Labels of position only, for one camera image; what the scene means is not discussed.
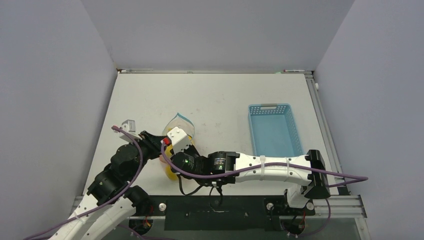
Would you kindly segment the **yellow lemon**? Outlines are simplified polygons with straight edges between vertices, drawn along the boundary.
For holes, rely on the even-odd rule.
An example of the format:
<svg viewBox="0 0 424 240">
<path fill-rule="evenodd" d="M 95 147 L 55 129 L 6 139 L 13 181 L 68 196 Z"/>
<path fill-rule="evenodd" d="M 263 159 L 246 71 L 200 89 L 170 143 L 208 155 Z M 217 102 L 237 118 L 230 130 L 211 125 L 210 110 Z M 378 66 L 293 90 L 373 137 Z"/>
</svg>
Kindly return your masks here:
<svg viewBox="0 0 424 240">
<path fill-rule="evenodd" d="M 165 150 L 165 155 L 169 158 L 169 159 L 171 159 L 171 157 L 172 157 L 172 153 L 171 153 L 171 150 L 173 149 L 173 146 L 172 145 L 169 145 L 167 148 L 166 148 L 166 150 Z M 166 176 L 170 179 L 170 180 L 172 180 L 172 181 L 177 181 L 178 180 L 178 177 L 177 177 L 177 175 L 174 173 L 174 172 L 172 172 L 172 168 L 171 168 L 171 166 L 166 162 L 166 164 L 165 164 L 165 174 L 166 174 Z"/>
</svg>

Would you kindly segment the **clear zip top bag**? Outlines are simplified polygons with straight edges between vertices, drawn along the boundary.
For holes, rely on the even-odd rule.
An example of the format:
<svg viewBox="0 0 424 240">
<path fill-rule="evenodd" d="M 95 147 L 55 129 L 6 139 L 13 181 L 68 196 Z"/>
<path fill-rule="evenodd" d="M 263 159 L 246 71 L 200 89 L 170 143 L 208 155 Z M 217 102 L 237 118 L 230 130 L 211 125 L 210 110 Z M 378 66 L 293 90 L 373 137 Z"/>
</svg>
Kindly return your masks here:
<svg viewBox="0 0 424 240">
<path fill-rule="evenodd" d="M 188 146 L 194 144 L 193 137 L 195 135 L 195 126 L 188 118 L 179 112 L 169 121 L 162 133 L 166 137 L 170 137 L 172 144 L 176 143 L 177 152 L 179 150 L 185 150 L 188 148 Z M 172 144 L 169 145 L 165 150 L 165 156 L 169 159 L 171 159 L 172 156 Z M 177 175 L 172 172 L 171 166 L 162 155 L 159 156 L 159 160 L 165 175 L 171 181 L 177 181 Z"/>
</svg>

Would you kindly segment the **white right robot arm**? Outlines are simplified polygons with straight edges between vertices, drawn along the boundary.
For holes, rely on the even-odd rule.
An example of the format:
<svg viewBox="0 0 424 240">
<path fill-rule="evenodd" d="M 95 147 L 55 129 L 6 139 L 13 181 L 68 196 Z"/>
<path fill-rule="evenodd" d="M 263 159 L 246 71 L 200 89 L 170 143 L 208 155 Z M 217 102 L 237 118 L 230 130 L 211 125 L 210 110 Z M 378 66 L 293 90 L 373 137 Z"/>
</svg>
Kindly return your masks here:
<svg viewBox="0 0 424 240">
<path fill-rule="evenodd" d="M 309 200 L 330 197 L 325 162 L 318 150 L 294 157 L 254 156 L 234 151 L 217 151 L 201 156 L 190 146 L 170 157 L 171 170 L 204 187 L 213 187 L 221 194 L 228 184 L 247 181 L 284 182 L 286 189 L 282 207 L 295 214 Z"/>
</svg>

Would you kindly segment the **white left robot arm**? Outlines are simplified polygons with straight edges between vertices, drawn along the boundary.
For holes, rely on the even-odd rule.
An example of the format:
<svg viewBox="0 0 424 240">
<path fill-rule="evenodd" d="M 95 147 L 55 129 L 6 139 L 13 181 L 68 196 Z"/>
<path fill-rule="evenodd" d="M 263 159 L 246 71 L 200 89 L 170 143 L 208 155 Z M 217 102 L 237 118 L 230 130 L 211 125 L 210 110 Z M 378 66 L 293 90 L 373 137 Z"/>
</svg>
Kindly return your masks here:
<svg viewBox="0 0 424 240">
<path fill-rule="evenodd" d="M 117 131 L 127 143 L 94 177 L 79 205 L 56 227 L 51 240 L 100 240 L 127 217 L 148 211 L 150 196 L 134 182 L 146 163 L 161 155 L 164 136 Z"/>
</svg>

